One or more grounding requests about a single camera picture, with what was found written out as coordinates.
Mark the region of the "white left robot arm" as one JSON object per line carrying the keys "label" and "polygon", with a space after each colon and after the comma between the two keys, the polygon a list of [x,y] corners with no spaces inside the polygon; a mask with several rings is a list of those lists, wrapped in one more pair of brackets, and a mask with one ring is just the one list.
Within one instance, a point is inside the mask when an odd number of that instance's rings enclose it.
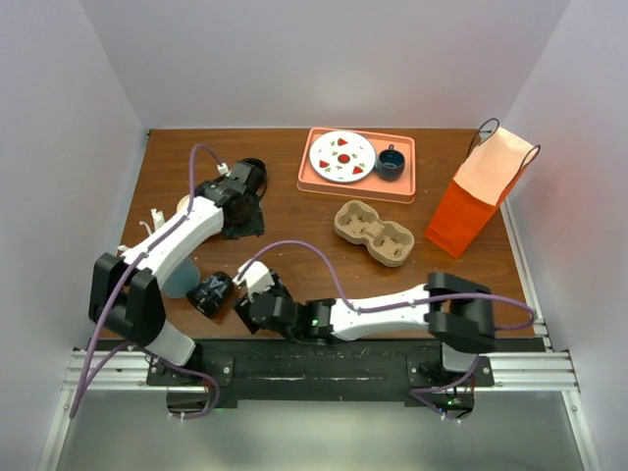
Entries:
{"label": "white left robot arm", "polygon": [[100,256],[93,269],[89,319],[170,362],[168,371],[180,384],[196,383],[203,373],[200,349],[167,320],[161,288],[206,239],[263,235],[261,198],[267,186],[261,160],[240,160],[225,175],[197,186],[191,207],[143,242],[119,256]]}

